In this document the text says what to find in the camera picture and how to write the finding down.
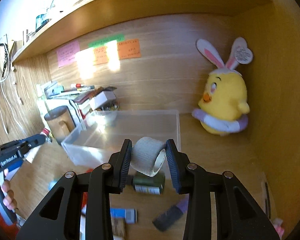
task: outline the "desk surface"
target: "desk surface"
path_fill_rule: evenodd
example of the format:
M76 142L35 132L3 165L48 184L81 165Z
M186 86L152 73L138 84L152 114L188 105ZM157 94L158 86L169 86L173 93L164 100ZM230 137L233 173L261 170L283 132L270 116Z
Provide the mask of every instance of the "desk surface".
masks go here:
M222 173L230 170L241 180L260 206L263 206L261 170L245 133L220 137L207 133L190 114L180 115L181 148L191 162L207 171ZM32 164L25 162L12 178L11 185L20 213L27 218L48 192L48 184L67 171L84 173L87 168L74 166L57 143L43 145ZM111 195L112 207L136 208L138 223L127 226L128 240L182 239L186 217L168 231L161 233L151 221L181 199L170 181L161 196L135 193L127 186L120 195ZM212 239L216 239L216 215L212 208Z

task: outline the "wooden mug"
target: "wooden mug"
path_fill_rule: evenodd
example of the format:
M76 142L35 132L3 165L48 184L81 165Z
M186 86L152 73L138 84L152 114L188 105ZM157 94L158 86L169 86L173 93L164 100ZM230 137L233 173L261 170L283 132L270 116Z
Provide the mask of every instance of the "wooden mug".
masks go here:
M44 116L51 133L60 144L75 128L67 106L58 106Z

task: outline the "handheld device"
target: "handheld device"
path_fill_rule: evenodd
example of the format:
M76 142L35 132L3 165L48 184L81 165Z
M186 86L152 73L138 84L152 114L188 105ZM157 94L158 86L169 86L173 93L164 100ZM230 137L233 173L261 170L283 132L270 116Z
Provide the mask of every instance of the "handheld device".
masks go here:
M24 155L32 148L35 148L46 142L46 136L36 134L22 140L15 140L9 143L0 145L0 214L7 225L12 225L17 221L16 214L9 210L4 204L3 199L6 196L1 190L1 185L4 182L3 171L14 163L24 158Z

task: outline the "clear plastic box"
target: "clear plastic box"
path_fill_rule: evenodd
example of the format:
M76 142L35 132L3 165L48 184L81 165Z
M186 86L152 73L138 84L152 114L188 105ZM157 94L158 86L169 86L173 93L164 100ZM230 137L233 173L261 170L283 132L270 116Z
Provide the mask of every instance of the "clear plastic box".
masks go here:
M120 151L125 139L130 139L134 145L145 136L163 142L173 139L181 151L179 112L94 111L63 140L61 145L75 165L96 168L106 163L112 153ZM169 173L167 161L162 170Z

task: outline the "roll of tape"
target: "roll of tape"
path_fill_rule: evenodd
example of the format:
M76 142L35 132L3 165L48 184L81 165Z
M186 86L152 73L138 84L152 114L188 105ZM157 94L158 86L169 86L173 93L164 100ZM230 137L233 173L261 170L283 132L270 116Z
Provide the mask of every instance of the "roll of tape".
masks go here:
M136 171L153 177L166 159L166 144L162 141L143 137L137 141L131 152L130 165Z

